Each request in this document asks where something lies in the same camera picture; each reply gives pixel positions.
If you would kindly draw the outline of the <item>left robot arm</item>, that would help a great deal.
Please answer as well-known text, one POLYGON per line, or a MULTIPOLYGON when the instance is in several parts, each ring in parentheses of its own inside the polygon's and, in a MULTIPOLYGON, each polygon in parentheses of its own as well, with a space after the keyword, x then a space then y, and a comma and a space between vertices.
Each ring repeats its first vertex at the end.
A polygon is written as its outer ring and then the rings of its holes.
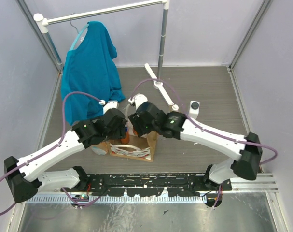
POLYGON ((59 140, 19 159, 4 161, 6 181, 15 203, 22 203, 40 191, 71 188, 84 191, 89 178, 81 166, 50 172, 49 168, 63 159, 98 145, 108 139, 125 136, 125 115, 118 109, 107 110, 93 119, 79 121, 59 140))

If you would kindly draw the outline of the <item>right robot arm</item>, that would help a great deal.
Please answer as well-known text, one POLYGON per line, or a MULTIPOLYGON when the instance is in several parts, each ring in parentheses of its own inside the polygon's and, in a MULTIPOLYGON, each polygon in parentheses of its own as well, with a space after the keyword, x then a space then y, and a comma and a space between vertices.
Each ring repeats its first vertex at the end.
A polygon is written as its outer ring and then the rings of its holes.
POLYGON ((234 177, 249 181, 257 178, 262 150, 256 134, 229 134, 177 111, 166 114, 149 101, 134 106, 136 111, 129 116, 129 120, 139 137, 154 131, 165 138, 207 146, 229 157, 207 167, 203 183, 208 190, 218 190, 220 184, 234 177))

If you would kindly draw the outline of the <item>clear bottle white cap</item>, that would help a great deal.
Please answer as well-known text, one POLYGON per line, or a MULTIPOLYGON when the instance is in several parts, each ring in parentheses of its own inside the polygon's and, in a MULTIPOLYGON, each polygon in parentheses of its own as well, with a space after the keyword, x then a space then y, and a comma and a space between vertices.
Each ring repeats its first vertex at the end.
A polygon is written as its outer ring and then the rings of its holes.
POLYGON ((179 106, 177 104, 171 105, 169 107, 169 110, 170 110, 170 112, 173 112, 173 111, 178 112, 179 111, 179 106))

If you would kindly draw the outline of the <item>pink cap bottle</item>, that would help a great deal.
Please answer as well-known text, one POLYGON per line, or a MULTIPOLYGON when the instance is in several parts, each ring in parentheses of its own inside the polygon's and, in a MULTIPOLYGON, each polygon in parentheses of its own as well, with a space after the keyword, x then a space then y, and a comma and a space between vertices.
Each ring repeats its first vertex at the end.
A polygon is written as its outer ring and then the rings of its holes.
POLYGON ((100 156, 104 156, 104 155, 109 153, 106 142, 102 142, 102 143, 100 143, 98 145, 91 146, 91 150, 95 154, 100 155, 100 156))

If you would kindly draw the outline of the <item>dark blue pump bottle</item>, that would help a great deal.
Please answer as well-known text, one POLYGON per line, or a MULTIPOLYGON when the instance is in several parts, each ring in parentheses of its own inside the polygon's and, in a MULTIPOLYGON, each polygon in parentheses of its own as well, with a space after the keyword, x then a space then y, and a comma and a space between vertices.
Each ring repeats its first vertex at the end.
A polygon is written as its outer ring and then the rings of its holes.
POLYGON ((134 128, 132 129, 132 133, 133 133, 135 136, 139 137, 139 134, 136 132, 136 130, 135 130, 134 128))

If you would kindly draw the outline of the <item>white metal clothes rack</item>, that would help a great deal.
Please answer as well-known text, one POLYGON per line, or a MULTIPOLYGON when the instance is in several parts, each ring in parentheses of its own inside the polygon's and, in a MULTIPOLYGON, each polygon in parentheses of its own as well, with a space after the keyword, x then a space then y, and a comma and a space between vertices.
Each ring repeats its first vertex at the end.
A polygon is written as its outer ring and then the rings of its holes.
POLYGON ((161 33, 160 33, 160 47, 159 47, 159 55, 158 55, 158 65, 157 65, 157 74, 153 72, 150 65, 148 63, 144 64, 144 68, 147 74, 150 76, 151 80, 153 81, 153 86, 157 89, 162 97, 164 98, 166 104, 169 107, 174 107, 176 104, 172 101, 166 90, 164 89, 163 81, 161 80, 162 68, 163 68, 163 60, 164 60, 164 48, 165 48, 165 40, 166 40, 166 30, 167 30, 167 17, 168 17, 168 10, 170 6, 170 1, 168 0, 147 0, 142 2, 130 3, 121 6, 114 6, 110 8, 94 10, 79 14, 71 14, 67 16, 47 19, 40 13, 36 13, 33 16, 33 20, 37 24, 40 32, 44 34, 47 38, 48 46, 52 49, 52 54, 56 59, 56 64, 60 67, 63 67, 63 62, 58 54, 58 51, 52 41, 51 36, 49 35, 48 26, 52 24, 58 24, 62 22, 72 21, 76 19, 88 18, 97 15, 105 15, 114 12, 120 12, 130 9, 136 9, 141 7, 147 7, 152 5, 159 5, 163 6, 163 16, 162 16, 162 25, 161 25, 161 33))

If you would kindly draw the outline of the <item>white bottle grey cap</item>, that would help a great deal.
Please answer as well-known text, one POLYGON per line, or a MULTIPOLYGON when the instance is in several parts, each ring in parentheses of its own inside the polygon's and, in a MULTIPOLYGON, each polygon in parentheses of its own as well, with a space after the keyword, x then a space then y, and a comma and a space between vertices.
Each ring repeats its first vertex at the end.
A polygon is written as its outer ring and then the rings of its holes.
POLYGON ((188 116, 193 119, 197 119, 199 115, 199 110, 200 110, 200 102, 190 101, 188 116))

